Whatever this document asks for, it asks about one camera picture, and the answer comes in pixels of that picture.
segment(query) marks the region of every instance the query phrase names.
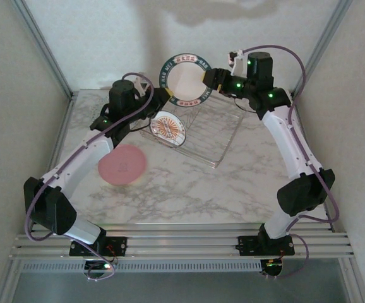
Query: sunburst pattern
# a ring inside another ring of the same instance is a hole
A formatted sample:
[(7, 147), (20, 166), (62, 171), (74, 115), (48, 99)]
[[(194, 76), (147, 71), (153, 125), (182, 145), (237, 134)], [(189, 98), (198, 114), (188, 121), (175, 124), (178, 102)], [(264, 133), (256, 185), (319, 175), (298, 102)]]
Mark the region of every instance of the sunburst pattern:
[(157, 121), (159, 133), (166, 138), (176, 139), (179, 134), (178, 125), (169, 117), (161, 117)]

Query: marble tabletop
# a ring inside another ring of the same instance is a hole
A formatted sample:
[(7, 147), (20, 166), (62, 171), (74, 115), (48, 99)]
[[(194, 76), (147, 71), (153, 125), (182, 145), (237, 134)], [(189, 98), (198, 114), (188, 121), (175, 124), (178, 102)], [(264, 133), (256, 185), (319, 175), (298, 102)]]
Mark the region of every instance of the marble tabletop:
[[(105, 103), (107, 90), (81, 90), (68, 124), (61, 160), (84, 138)], [(278, 209), (277, 191), (287, 184), (284, 161), (266, 127), (246, 114), (220, 165), (205, 163), (130, 133), (148, 168), (132, 185), (112, 186), (92, 169), (71, 202), (93, 223), (258, 223)], [(312, 212), (326, 218), (324, 207)]]

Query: decorative plate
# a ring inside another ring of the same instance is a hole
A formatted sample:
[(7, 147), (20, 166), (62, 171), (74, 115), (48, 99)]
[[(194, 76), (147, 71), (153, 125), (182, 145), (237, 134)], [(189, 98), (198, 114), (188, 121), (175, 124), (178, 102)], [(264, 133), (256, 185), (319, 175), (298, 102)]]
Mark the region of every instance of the decorative plate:
[(173, 145), (181, 146), (186, 138), (183, 123), (170, 112), (160, 111), (150, 123), (150, 131), (155, 136), (166, 140)]
[(160, 71), (160, 87), (173, 92), (170, 102), (191, 107), (204, 102), (212, 89), (202, 83), (203, 73), (211, 69), (202, 57), (195, 54), (179, 54), (164, 63)]

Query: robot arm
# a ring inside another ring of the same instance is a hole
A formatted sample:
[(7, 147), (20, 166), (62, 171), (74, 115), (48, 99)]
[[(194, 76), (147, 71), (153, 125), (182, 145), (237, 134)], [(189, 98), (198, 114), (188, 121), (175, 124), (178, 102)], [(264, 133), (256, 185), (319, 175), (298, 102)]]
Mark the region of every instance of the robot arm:
[[(241, 76), (243, 62), (247, 64), (246, 78)], [(261, 226), (257, 241), (263, 249), (261, 252), (255, 251), (254, 255), (279, 255), (280, 251), (286, 255), (294, 254), (293, 250), (287, 250), (288, 241), (292, 241), (287, 233), (289, 225), (298, 216), (322, 204), (326, 198), (326, 192), (310, 165), (313, 164), (328, 188), (331, 188), (335, 180), (333, 171), (324, 170), (309, 149), (296, 114), (292, 114), (292, 121), (288, 121), (291, 96), (284, 89), (273, 86), (272, 63), (267, 52), (250, 53), (246, 60), (243, 60), (242, 52), (230, 53), (231, 72), (211, 69), (205, 72), (203, 78), (207, 87), (226, 97), (249, 100), (249, 106), (271, 132), (285, 162), (290, 182), (278, 190), (280, 209)], [(309, 155), (308, 161), (294, 139), (291, 128), (295, 129), (301, 145)]]
[(103, 247), (106, 231), (79, 217), (70, 199), (80, 181), (92, 167), (111, 152), (130, 132), (129, 125), (138, 119), (153, 118), (171, 98), (166, 88), (154, 88), (150, 103), (139, 114), (131, 116), (112, 128), (103, 136), (98, 136), (121, 118), (130, 115), (148, 101), (150, 92), (136, 89), (128, 80), (114, 82), (109, 91), (108, 113), (99, 116), (90, 126), (85, 138), (68, 158), (65, 158), (40, 180), (29, 178), (24, 184), (25, 206), (29, 209), (36, 193), (47, 180), (53, 180), (37, 200), (30, 218), (58, 235), (67, 235), (92, 245), (97, 252)]

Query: pink plate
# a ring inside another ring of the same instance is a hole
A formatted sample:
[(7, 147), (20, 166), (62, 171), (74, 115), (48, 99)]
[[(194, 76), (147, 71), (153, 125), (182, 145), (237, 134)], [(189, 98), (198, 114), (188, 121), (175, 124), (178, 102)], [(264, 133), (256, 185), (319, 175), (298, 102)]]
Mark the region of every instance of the pink plate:
[(118, 145), (99, 161), (99, 174), (112, 185), (127, 185), (146, 170), (145, 154), (133, 145)]

